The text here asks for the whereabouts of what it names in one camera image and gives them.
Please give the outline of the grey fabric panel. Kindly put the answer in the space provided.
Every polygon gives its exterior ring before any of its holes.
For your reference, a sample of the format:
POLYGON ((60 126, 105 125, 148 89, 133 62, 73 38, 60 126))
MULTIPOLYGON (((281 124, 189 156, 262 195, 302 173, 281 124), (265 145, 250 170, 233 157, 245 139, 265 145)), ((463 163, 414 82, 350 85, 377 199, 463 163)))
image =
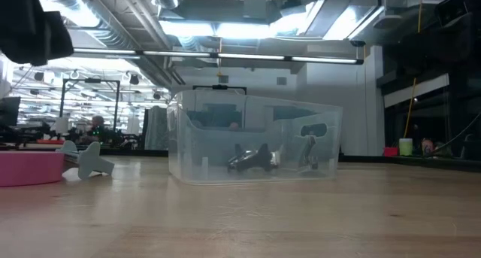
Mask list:
POLYGON ((147 111, 144 147, 147 150, 168 150, 167 110, 154 106, 147 111))

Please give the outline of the person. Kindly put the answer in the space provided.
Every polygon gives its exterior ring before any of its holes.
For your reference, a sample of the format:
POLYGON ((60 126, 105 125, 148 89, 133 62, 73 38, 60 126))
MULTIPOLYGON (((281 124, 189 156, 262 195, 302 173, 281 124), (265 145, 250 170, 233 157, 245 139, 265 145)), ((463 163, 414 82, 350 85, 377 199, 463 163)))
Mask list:
POLYGON ((108 128, 105 127, 102 116, 97 115, 92 118, 92 126, 88 131, 88 136, 94 141, 103 143, 108 141, 108 128))

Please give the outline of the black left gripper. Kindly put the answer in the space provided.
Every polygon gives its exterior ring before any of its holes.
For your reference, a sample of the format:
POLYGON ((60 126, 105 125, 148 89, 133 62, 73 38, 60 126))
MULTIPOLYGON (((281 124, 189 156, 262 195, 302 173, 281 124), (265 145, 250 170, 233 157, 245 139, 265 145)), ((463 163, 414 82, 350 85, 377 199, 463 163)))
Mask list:
POLYGON ((50 60, 74 53, 71 36, 59 11, 41 11, 43 20, 35 22, 36 32, 14 33, 0 37, 0 51, 9 60, 33 66, 46 65, 50 60))

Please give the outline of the black rig frame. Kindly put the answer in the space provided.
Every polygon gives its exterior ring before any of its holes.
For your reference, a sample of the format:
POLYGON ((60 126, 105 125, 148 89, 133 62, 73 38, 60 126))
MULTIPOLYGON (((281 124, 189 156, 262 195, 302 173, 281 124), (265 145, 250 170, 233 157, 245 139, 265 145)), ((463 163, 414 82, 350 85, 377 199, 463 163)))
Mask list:
POLYGON ((63 118, 63 111, 65 105, 65 94, 67 93, 67 83, 72 82, 73 85, 76 85, 79 82, 84 83, 115 83, 116 89, 113 90, 116 93, 115 98, 115 106, 114 106, 114 116, 113 116, 113 128, 114 132, 117 132, 117 117, 118 117, 118 110, 119 110, 119 98, 120 98, 120 81, 119 80, 102 80, 101 78, 93 78, 87 77, 83 79, 63 79, 62 80, 62 91, 61 91, 61 99, 60 99, 60 106, 59 106, 59 118, 56 119, 56 127, 55 131, 57 133, 64 133, 68 130, 68 119, 63 118))
POLYGON ((209 90, 234 90, 234 91, 238 91, 238 90, 241 90, 244 92, 244 95, 247 95, 247 88, 246 87, 232 87, 232 86, 228 86, 228 85, 225 85, 225 84, 215 84, 215 85, 210 85, 210 86, 207 86, 207 85, 194 85, 192 86, 192 89, 193 90, 196 90, 196 89, 209 89, 209 90))

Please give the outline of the pink tape roll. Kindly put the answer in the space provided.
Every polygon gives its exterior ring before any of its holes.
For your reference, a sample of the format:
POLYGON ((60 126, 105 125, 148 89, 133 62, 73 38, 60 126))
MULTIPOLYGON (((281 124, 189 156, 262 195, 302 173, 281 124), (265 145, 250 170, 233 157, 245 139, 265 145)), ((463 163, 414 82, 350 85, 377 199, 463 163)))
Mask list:
POLYGON ((64 154, 42 151, 0 151, 0 187, 61 181, 64 154))

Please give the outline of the long LED light bar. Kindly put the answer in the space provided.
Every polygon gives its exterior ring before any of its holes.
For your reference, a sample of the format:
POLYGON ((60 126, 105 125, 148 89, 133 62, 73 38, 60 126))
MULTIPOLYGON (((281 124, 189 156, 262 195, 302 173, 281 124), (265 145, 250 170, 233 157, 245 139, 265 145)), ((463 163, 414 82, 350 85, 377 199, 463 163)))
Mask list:
POLYGON ((340 65, 362 65, 363 59, 347 59, 322 56, 284 56, 284 55, 262 55, 247 53, 223 53, 223 52, 189 52, 189 51, 164 51, 164 50, 115 50, 95 48, 74 48, 74 54, 95 54, 111 56, 168 56, 196 59, 244 59, 261 61, 282 61, 282 62, 306 62, 325 63, 340 65))

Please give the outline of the green cup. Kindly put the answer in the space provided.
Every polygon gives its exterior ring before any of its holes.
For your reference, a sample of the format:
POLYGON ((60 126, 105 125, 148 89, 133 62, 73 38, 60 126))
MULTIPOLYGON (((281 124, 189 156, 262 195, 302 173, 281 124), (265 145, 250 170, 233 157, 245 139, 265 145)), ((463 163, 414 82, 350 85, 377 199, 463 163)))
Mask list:
POLYGON ((400 138, 398 142, 398 148, 399 148, 400 156, 412 156, 413 155, 413 139, 400 138))

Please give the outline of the clear plastic bag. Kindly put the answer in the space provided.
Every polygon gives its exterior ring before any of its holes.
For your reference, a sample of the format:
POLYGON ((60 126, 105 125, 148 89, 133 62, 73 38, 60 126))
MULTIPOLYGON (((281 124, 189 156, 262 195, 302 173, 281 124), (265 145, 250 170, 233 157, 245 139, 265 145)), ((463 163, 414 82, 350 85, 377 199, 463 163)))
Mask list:
POLYGON ((184 183, 198 185, 332 178, 342 119, 338 106, 214 90, 182 91, 167 107, 169 171, 184 183), (316 139, 311 155, 318 158, 317 170, 298 166, 308 135, 316 139), (235 144, 258 150, 264 143, 280 152, 277 169, 228 172, 235 144))

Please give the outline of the dark grey staple remover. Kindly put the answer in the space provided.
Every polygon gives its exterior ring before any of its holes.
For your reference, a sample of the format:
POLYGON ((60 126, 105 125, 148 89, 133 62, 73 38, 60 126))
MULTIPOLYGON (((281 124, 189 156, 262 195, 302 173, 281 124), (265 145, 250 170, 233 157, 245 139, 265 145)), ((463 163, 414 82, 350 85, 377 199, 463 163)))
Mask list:
POLYGON ((227 170, 244 172, 250 168, 262 168, 266 172, 280 165, 280 152, 271 151, 267 143, 258 150, 244 150, 240 144, 234 145, 235 155, 228 161, 227 170))

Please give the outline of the computer monitor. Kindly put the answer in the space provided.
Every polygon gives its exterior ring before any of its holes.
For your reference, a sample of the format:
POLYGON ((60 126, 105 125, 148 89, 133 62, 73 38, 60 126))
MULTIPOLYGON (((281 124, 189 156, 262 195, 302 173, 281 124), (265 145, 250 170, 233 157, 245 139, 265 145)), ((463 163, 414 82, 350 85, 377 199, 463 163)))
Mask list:
POLYGON ((0 126, 15 126, 18 120, 20 97, 0 99, 0 126))

